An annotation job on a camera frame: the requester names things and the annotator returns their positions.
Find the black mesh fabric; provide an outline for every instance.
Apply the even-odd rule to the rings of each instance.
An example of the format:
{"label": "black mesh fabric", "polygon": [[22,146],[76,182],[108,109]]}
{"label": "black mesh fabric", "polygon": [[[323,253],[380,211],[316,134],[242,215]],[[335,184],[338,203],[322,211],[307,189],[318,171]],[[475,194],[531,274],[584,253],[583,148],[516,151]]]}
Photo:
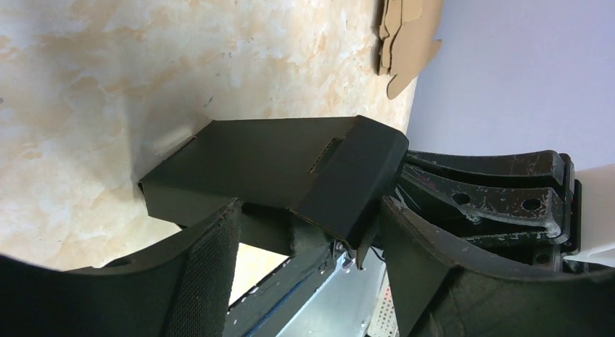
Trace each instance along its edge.
{"label": "black mesh fabric", "polygon": [[166,336],[222,336],[238,247],[236,220],[212,226],[195,243],[169,311]]}

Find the lavender wall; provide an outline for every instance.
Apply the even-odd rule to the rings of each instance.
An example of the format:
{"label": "lavender wall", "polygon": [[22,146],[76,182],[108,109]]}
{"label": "lavender wall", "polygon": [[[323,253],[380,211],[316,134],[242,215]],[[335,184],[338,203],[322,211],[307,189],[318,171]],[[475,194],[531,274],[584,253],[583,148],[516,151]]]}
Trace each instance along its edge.
{"label": "lavender wall", "polygon": [[412,149],[615,162],[615,0],[445,0],[418,79]]}

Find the metal sheet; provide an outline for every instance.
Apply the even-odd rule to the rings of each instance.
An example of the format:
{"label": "metal sheet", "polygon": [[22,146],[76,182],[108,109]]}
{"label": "metal sheet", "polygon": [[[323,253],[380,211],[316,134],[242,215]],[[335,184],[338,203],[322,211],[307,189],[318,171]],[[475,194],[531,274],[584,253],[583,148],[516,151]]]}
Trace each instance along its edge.
{"label": "metal sheet", "polygon": [[376,309],[373,312],[367,334],[370,337],[399,337],[397,318],[393,306],[393,295],[389,285],[389,276],[384,275]]}
{"label": "metal sheet", "polygon": [[340,257],[333,275],[280,331],[278,337],[364,337],[376,306],[385,264],[370,251],[363,264],[344,269]]}

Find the curved black plastic piece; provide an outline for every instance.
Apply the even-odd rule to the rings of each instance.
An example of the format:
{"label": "curved black plastic piece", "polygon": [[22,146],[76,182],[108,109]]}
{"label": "curved black plastic piece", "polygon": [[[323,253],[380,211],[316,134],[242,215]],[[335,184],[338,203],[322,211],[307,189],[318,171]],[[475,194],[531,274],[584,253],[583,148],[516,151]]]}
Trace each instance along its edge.
{"label": "curved black plastic piece", "polygon": [[[541,240],[559,244],[568,240],[569,230],[564,227],[564,204],[550,187],[477,186],[449,180],[408,164],[404,165],[401,178],[400,185],[408,193],[419,188],[456,208],[473,223],[491,222],[482,229],[474,227],[476,232],[471,236],[463,236],[475,245],[494,246],[511,240],[518,244]],[[506,232],[502,223],[528,228]],[[473,230],[467,222],[461,227]]]}
{"label": "curved black plastic piece", "polygon": [[0,257],[5,336],[221,336],[240,205],[103,268],[57,272]]}
{"label": "curved black plastic piece", "polygon": [[583,186],[574,181],[574,195],[570,212],[570,238],[561,244],[562,256],[576,255],[581,252],[581,215],[583,205]]}
{"label": "curved black plastic piece", "polygon": [[454,156],[408,151],[405,162],[440,174],[454,175],[455,180],[470,180],[469,183],[479,176],[489,183],[488,186],[498,186],[501,180],[507,180],[507,186],[511,181],[517,186],[535,186],[540,181],[548,185],[564,184],[564,161],[551,150],[505,156]]}
{"label": "curved black plastic piece", "polygon": [[615,336],[615,270],[570,275],[499,257],[383,198],[400,336]]}

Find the black plastic part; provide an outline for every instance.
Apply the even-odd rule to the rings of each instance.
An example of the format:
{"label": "black plastic part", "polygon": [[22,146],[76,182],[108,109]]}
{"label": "black plastic part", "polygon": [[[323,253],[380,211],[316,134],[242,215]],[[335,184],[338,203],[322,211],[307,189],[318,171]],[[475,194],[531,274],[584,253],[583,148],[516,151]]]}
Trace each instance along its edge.
{"label": "black plastic part", "polygon": [[[252,230],[242,242],[288,255],[337,238],[360,265],[407,147],[403,133],[362,116],[214,121],[140,186],[153,217],[190,225],[237,197]],[[288,236],[254,236],[270,232]]]}
{"label": "black plastic part", "polygon": [[219,336],[239,244],[237,201],[103,268],[0,257],[5,336]]}
{"label": "black plastic part", "polygon": [[389,197],[380,224],[400,336],[615,336],[615,270],[523,265]]}
{"label": "black plastic part", "polygon": [[408,151],[405,162],[475,185],[531,188],[564,184],[564,161],[551,150],[507,156],[453,156]]}
{"label": "black plastic part", "polygon": [[564,244],[571,237],[574,165],[567,154],[409,151],[399,187],[420,216],[483,248]]}
{"label": "black plastic part", "polygon": [[571,204],[570,237],[561,244],[562,256],[576,255],[581,252],[581,215],[583,202],[583,185],[574,181],[574,197]]}

